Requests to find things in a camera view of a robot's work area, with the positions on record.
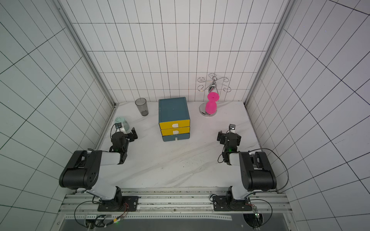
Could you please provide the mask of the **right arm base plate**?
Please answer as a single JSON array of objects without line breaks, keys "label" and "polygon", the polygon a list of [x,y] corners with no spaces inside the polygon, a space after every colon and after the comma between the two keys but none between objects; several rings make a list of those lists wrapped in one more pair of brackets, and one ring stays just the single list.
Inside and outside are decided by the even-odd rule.
[{"label": "right arm base plate", "polygon": [[213,194],[210,197],[213,203],[214,211],[252,211],[252,205],[249,200],[236,200],[231,196],[218,196]]}]

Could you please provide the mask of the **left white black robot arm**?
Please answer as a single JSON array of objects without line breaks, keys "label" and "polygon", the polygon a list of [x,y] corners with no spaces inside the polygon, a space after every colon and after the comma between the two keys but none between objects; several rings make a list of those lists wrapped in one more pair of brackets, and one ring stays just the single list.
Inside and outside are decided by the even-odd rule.
[{"label": "left white black robot arm", "polygon": [[59,185],[71,190],[84,189],[100,199],[99,212],[134,212],[138,196],[123,196],[119,187],[106,182],[99,175],[102,167],[122,165],[127,158],[128,145],[138,139],[136,130],[118,131],[111,136],[109,151],[78,150],[73,153],[59,178]]}]

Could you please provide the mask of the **yellow drawer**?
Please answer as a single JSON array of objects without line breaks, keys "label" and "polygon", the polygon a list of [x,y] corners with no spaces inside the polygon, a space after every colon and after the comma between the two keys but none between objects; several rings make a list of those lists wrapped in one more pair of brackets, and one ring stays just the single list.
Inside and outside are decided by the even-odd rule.
[{"label": "yellow drawer", "polygon": [[190,127],[180,127],[180,128],[171,128],[171,129],[161,130],[162,136],[171,136],[171,135],[186,134],[186,133],[190,133]]},{"label": "yellow drawer", "polygon": [[160,122],[159,126],[160,126],[161,130],[189,127],[190,126],[190,119]]}]

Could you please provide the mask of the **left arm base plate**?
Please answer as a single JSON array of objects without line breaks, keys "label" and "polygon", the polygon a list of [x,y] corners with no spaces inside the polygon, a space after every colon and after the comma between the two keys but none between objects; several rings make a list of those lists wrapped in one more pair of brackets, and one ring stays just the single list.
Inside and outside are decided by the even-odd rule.
[{"label": "left arm base plate", "polygon": [[112,200],[103,200],[100,202],[98,212],[135,212],[138,206],[138,196],[122,196]]}]

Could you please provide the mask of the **teal drawer cabinet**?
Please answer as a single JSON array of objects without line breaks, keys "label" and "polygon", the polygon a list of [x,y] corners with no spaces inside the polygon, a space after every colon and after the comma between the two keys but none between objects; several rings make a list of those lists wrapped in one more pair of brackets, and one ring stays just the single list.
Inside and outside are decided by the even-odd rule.
[{"label": "teal drawer cabinet", "polygon": [[190,119],[185,97],[159,100],[159,123]]}]

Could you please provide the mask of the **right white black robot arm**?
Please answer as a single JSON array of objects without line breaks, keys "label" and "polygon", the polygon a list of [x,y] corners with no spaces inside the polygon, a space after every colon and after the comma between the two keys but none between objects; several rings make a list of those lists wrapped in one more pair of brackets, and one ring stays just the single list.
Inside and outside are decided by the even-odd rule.
[{"label": "right white black robot arm", "polygon": [[241,136],[220,131],[217,141],[222,144],[221,157],[229,166],[240,168],[239,183],[230,186],[225,196],[212,197],[215,211],[252,211],[249,196],[256,191],[268,192],[277,187],[276,176],[265,152],[238,150]]}]

